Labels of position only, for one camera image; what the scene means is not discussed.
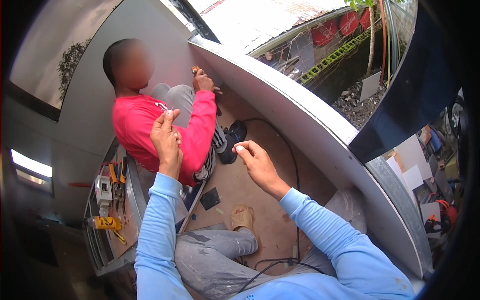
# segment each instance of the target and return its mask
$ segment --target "leaves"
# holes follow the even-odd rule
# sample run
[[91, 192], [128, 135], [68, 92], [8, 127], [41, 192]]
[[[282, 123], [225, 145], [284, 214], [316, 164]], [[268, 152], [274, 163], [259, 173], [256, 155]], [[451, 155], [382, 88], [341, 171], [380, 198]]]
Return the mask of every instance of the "leaves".
[[62, 54], [59, 66], [57, 68], [60, 78], [60, 102], [62, 103], [63, 99], [65, 98], [65, 94], [67, 93], [70, 80], [72, 79], [73, 72], [75, 72], [75, 68], [77, 67], [80, 58], [85, 52], [85, 49], [87, 49], [87, 46], [91, 40], [91, 38], [88, 38], [86, 41], [76, 44], [72, 42], [70, 48], [68, 48]]
[[[368, 5], [373, 7], [373, 0], [344, 0], [345, 4], [349, 4], [351, 8], [353, 8], [356, 12], [358, 12], [357, 5]], [[397, 3], [405, 3], [405, 0], [396, 0]]]

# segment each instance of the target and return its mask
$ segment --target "tree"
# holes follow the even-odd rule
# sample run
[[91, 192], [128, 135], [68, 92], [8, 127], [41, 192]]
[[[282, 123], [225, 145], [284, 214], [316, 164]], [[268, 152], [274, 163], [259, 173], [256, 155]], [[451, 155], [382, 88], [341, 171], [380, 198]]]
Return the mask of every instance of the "tree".
[[353, 7], [353, 9], [357, 12], [359, 9], [357, 8], [358, 5], [368, 5], [369, 12], [370, 12], [370, 53], [368, 55], [368, 65], [367, 65], [367, 77], [370, 76], [372, 72], [372, 65], [373, 65], [373, 54], [375, 50], [375, 18], [373, 16], [373, 0], [345, 0], [345, 4], [350, 2], [349, 6]]
[[59, 90], [61, 103], [63, 103], [63, 99], [67, 93], [67, 88], [72, 79], [73, 72], [75, 72], [75, 68], [91, 40], [91, 38], [88, 38], [86, 41], [76, 44], [72, 42], [70, 48], [68, 48], [61, 56], [59, 67], [57, 68], [60, 77]]

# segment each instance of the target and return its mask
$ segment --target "red long-sleeve shirt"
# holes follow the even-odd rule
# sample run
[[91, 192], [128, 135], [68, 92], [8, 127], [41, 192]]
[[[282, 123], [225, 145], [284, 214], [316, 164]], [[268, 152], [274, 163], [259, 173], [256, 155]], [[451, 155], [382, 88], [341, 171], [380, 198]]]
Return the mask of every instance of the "red long-sleeve shirt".
[[[150, 172], [157, 172], [159, 165], [150, 132], [155, 120], [165, 110], [165, 102], [147, 95], [117, 98], [112, 110], [113, 130], [120, 145]], [[198, 91], [187, 128], [174, 126], [182, 135], [180, 149], [183, 162], [179, 175], [182, 184], [195, 185], [192, 174], [199, 171], [205, 162], [215, 130], [215, 119], [215, 94]]]

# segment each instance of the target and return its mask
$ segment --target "green breezeblock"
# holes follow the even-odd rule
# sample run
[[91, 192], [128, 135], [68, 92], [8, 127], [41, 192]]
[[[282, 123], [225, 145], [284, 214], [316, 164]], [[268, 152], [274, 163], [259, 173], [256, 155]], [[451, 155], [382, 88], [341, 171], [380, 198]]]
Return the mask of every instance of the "green breezeblock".
[[[381, 24], [376, 26], [376, 30], [380, 29]], [[370, 37], [370, 31], [365, 31], [359, 36], [355, 37], [351, 41], [346, 42], [329, 56], [324, 58], [319, 64], [312, 67], [308, 72], [302, 75], [297, 82], [301, 85], [306, 85], [310, 80], [318, 76], [324, 69], [326, 69], [330, 64], [340, 60], [343, 56], [351, 52], [356, 46], [360, 45], [364, 40]]]

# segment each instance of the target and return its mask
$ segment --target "tree trunk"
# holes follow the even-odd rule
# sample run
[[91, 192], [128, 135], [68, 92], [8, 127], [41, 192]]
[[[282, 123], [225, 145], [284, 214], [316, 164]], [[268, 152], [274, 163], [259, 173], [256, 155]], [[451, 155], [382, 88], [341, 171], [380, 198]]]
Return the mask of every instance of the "tree trunk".
[[372, 72], [373, 52], [375, 50], [375, 17], [373, 15], [373, 7], [368, 8], [370, 12], [370, 54], [368, 57], [367, 77]]

